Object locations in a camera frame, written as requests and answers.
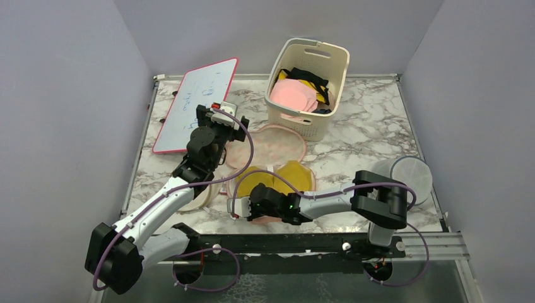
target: white wall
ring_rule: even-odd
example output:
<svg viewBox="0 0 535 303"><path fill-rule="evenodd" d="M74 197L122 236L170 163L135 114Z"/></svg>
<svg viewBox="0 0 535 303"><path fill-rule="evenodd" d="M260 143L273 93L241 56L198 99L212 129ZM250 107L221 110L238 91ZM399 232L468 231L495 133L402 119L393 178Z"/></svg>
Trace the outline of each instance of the white wall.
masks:
<svg viewBox="0 0 535 303"><path fill-rule="evenodd" d="M292 37L343 46L350 73L402 73L442 0L115 0L148 65L186 71L239 57L269 73Z"/></svg>
<svg viewBox="0 0 535 303"><path fill-rule="evenodd" d="M112 1L0 3L0 297L86 302L119 216L151 73Z"/></svg>
<svg viewBox="0 0 535 303"><path fill-rule="evenodd" d="M532 302L535 3L445 0L401 78L486 302Z"/></svg>

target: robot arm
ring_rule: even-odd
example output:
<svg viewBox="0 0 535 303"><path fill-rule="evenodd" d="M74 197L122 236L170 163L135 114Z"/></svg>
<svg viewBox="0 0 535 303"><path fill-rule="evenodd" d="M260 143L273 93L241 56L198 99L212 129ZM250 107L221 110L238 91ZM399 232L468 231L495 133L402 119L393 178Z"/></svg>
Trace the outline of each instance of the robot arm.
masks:
<svg viewBox="0 0 535 303"><path fill-rule="evenodd" d="M237 111L236 105L226 102L213 104L212 108L231 116ZM189 239L178 229L151 236L173 213L208 187L226 152L226 143L245 140L245 130L228 115L198 106L199 127L191 133L187 154L171 178L134 213L111 227L101 223L93 230L85 268L92 274L98 273L98 279L116 293L129 290L143 268L185 251ZM249 120L242 117L241 123L247 127Z"/></svg>
<svg viewBox="0 0 535 303"><path fill-rule="evenodd" d="M213 105L216 108L219 106L220 110L231 116L234 116L237 111L236 105L226 102ZM171 230L162 235L152 237L154 231L173 213L208 187L221 158L223 161L225 159L226 143L233 140L245 140L245 131L240 129L231 117L221 112L199 106L197 107L197 120L199 127L191 133L190 142L187 144L187 154L162 189L128 217L119 220L111 227L101 223L91 234L85 268L117 294L128 291L137 282L144 268L168 257L182 254L186 249L197 250L211 241L218 241L221 243L220 247L228 246L235 252L258 253L258 247L263 247L262 252L268 250L276 254L279 251L279 246L268 248L269 245L266 246L265 243L269 243L270 240L266 239L266 242L262 242L266 238L262 235L248 238L250 241L262 243L257 248L255 245L240 247L239 243L242 241L233 241L232 236L225 239L212 239L209 235L199 235L189 227L180 226L180 224L173 226ZM249 121L244 117L241 123L245 128L249 125ZM376 182L389 182L390 186L373 186L326 198L316 198L321 194L340 193L355 185ZM355 211L372 222L368 231L368 240L361 239L365 241L362 243L363 246L345 251L343 258L360 260L360 255L374 257L384 256L385 253L394 253L390 254L392 258L394 256L400 258L404 254L396 252L391 242L394 230L406 226L407 191L401 187L392 186L393 182L399 183L371 172L359 171L351 183L325 191L305 192L304 196L295 193L281 194L260 184L254 188L250 197L237 200L236 212L248 220L270 216L278 217L286 223L300 225L302 222L310 222L330 213ZM368 197L373 189L378 190L377 199ZM362 242L357 239L360 239L360 235L355 237L355 241ZM321 241L321 245L325 243L325 247L316 246L316 248L322 247L328 253L338 251L340 248L336 245L337 239L338 237L334 236L328 243ZM280 247L289 249L286 244ZM288 252L300 251L300 247L293 247ZM273 256L266 257L269 262L272 261L270 258ZM205 258L204 261L211 262L210 258ZM328 270L336 270L329 266L326 267L329 268Z"/></svg>
<svg viewBox="0 0 535 303"><path fill-rule="evenodd" d="M347 191L350 187L365 184L400 184L397 186L371 186L367 188ZM259 184L249 197L236 199L235 214L245 217L249 221L259 217L269 216L282 219L282 222L300 225L311 222L330 213L354 211L371 221L368 230L368 240L376 246L387 247L391 244L395 230L407 226L407 190L404 184L381 175L358 171L353 182L340 187L322 191L307 191L302 195L291 193L288 195ZM377 198L368 195L377 190ZM232 212L232 200L227 204L228 212Z"/></svg>

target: plastic basket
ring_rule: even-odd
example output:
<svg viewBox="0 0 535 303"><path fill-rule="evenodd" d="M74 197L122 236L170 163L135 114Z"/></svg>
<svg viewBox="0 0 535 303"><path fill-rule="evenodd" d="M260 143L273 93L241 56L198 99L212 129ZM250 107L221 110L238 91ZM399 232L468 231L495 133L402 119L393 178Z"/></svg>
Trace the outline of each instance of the plastic basket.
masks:
<svg viewBox="0 0 535 303"><path fill-rule="evenodd" d="M267 84L264 96L269 123L280 124L300 133L305 140L320 141L338 110L342 89L346 80L350 53L343 47L309 39L290 39L281 50ZM273 103L269 96L281 69L299 68L329 80L334 101L330 105L319 104L318 109L330 109L329 114L313 114Z"/></svg>

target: marble tabletop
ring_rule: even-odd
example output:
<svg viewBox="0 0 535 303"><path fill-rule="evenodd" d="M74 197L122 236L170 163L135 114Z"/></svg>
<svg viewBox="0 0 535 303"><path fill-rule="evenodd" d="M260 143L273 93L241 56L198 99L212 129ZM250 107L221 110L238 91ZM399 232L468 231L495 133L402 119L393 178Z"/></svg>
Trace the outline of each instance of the marble tabletop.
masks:
<svg viewBox="0 0 535 303"><path fill-rule="evenodd" d="M152 146L162 126L179 81L161 81L144 139L143 149L131 193L127 214L137 210L168 180L182 160L183 153L155 155ZM268 123L264 103L267 80L234 79L226 98L238 105L238 116L250 120L249 130ZM317 179L317 189L327 189L353 180L355 172L369 169L378 160L404 155L418 156L418 149L395 80L346 80L338 111L328 134L320 142L307 142L302 163L310 167ZM220 165L216 178L232 169ZM281 222L255 225L244 219L232 220L226 212L224 195L216 194L203 209L174 213L157 231L184 222L201 234L266 234L312 232L366 232L368 220L353 212L320 217L313 222L293 226ZM435 203L430 197L408 213L408 222L421 231L442 231Z"/></svg>

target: peach circular pad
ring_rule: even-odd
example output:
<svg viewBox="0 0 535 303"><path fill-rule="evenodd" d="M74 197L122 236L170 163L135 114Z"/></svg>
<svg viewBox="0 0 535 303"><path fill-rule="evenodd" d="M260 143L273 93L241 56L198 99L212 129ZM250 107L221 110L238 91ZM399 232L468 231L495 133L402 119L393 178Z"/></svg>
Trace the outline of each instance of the peach circular pad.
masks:
<svg viewBox="0 0 535 303"><path fill-rule="evenodd" d="M290 160L303 160L307 144L301 135L280 125L269 124L251 131L254 156L251 165L282 165ZM226 164L242 168L249 159L249 141L233 141L226 146Z"/></svg>

